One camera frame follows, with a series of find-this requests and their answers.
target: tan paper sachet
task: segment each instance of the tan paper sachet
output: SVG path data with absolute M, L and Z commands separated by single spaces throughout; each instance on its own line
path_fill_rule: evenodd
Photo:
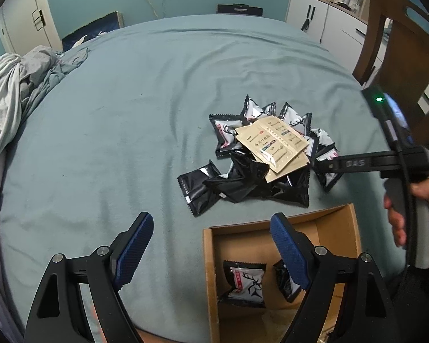
M 254 155 L 256 161 L 262 162 L 260 158 Z M 289 173 L 295 172 L 296 170 L 303 168 L 308 165 L 310 161 L 308 160 L 307 155 L 304 152 L 300 152 L 292 161 L 285 166 L 285 168 L 279 173 L 275 173 L 273 170 L 269 169 L 269 172 L 265 176 L 265 180 L 267 183 L 273 182 L 282 176 L 288 175 Z
M 275 173 L 281 172 L 308 145 L 291 126 L 274 116 L 235 130 L 237 140 Z
M 308 141 L 295 131 L 290 125 L 280 120 L 275 116 L 268 116 L 257 120 L 255 125 L 259 125 L 267 130 L 274 137 L 278 138 L 282 143 L 289 148 L 295 150 L 297 153 L 303 151 L 308 146 Z
M 279 173 L 297 156 L 297 152 L 295 149 L 290 150 L 287 143 L 283 143 L 276 136 L 255 124 L 236 129 L 237 140 L 255 153 L 261 162 L 269 164 L 270 169 Z

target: black packet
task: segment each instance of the black packet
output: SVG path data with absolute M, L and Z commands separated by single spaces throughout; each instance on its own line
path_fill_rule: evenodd
M 209 160 L 207 165 L 178 177 L 181 191 L 194 217 L 207 211 L 220 199 L 218 193 L 204 184 L 208 178 L 219 174 L 218 168 Z
M 262 279 L 266 265 L 224 261 L 223 269 L 232 288 L 218 298 L 218 302 L 239 307 L 265 308 L 262 295 Z
M 289 275 L 289 271 L 282 259 L 275 263 L 273 267 L 275 269 L 275 279 L 278 289 L 286 301 L 292 303 L 302 291 L 302 287 L 292 281 L 292 277 Z
M 257 119 L 267 116 L 275 116 L 276 103 L 272 102 L 265 107 L 261 108 L 250 96 L 246 96 L 243 104 L 243 110 L 240 113 L 243 124 L 251 125 Z
M 231 151 L 242 147 L 235 138 L 237 135 L 235 129 L 243 126 L 239 115 L 209 115 L 209 120 L 218 138 L 217 157 L 226 157 Z
M 288 102 L 282 107 L 278 118 L 283 120 L 286 124 L 290 125 L 295 131 L 302 135 L 310 136 L 311 130 L 311 112 L 305 113 L 301 117 L 295 110 L 292 108 Z
M 311 137 L 318 137 L 318 148 L 317 148 L 317 152 L 321 151 L 323 148 L 330 146 L 331 144 L 333 144 L 333 140 L 332 138 L 329 136 L 329 134 L 327 133 L 327 131 L 320 129 L 320 128 L 315 128 L 315 129 L 310 129 L 310 134 Z
M 307 208 L 310 206 L 309 182 L 310 166 L 306 165 L 270 183 L 267 183 L 264 179 L 249 194 L 249 197 L 295 202 Z
M 335 148 L 335 144 L 332 143 L 331 145 L 328 145 L 324 147 L 322 150 L 316 153 L 315 160 L 313 163 L 313 170 L 315 171 L 315 174 L 321 183 L 321 186 L 323 187 L 324 192 L 329 192 L 332 187 L 335 185 L 335 183 L 338 182 L 338 180 L 342 177 L 343 173 L 321 173 L 318 170 L 318 161 L 324 161 L 324 160 L 332 160 L 332 158 L 338 156 L 338 151 Z
M 204 184 L 214 192 L 222 193 L 234 203 L 244 198 L 264 180 L 269 171 L 269 165 L 257 162 L 253 156 L 242 151 L 232 151 L 232 169 L 227 174 L 209 178 Z
M 313 165 L 313 161 L 315 160 L 316 153 L 318 152 L 318 146 L 319 146 L 319 137 L 315 136 L 303 136 L 307 142 L 309 143 L 307 148 L 305 149 L 305 154 L 308 157 L 308 160 L 310 161 L 310 165 Z

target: black cable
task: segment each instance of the black cable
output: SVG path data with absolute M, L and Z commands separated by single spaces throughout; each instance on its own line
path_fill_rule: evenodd
M 404 191 L 404 208 L 405 208 L 405 228 L 407 234 L 407 242 L 410 242 L 411 239 L 416 239 L 416 210 L 414 209 L 416 205 L 414 204 L 414 198 L 410 194 L 410 175 L 408 174 L 407 165 L 405 163 L 404 154 L 402 147 L 398 141 L 395 142 L 395 149 L 399 158 L 399 163 L 402 170 L 402 190 Z M 405 266 L 404 272 L 402 274 L 402 279 L 397 289 L 397 293 L 394 295 L 393 301 L 396 300 L 397 296 L 400 295 L 401 290 L 405 284 L 405 278 L 407 277 L 408 265 L 411 263 L 411 258 L 416 258 L 416 244 L 413 246 L 407 246 L 405 253 Z

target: metal screw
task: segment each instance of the metal screw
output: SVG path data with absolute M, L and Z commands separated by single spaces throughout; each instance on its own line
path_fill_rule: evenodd
M 110 249 L 108 248 L 108 246 L 100 246 L 97 249 L 97 254 L 98 255 L 105 255 L 105 254 L 108 254 L 108 251 L 110 251 Z
M 63 259 L 62 254 L 56 254 L 55 256 L 53 256 L 53 262 L 54 263 L 59 263 L 62 259 Z
M 323 246 L 317 246 L 315 247 L 315 253 L 317 253 L 318 255 L 326 255 L 327 249 Z
M 365 262 L 365 263 L 369 263 L 372 261 L 372 256 L 369 253 L 362 253 L 362 255 L 360 256 L 360 258 Z

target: blue textured gripper pad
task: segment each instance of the blue textured gripper pad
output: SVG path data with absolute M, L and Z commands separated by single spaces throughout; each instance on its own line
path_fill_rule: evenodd
M 292 280 L 307 290 L 310 286 L 307 261 L 277 215 L 270 220 L 270 233 Z
M 138 263 L 140 263 L 141 257 L 153 235 L 153 231 L 153 217 L 151 214 L 147 214 L 118 258 L 116 277 L 113 280 L 116 290 L 121 290 L 122 286 L 132 280 Z

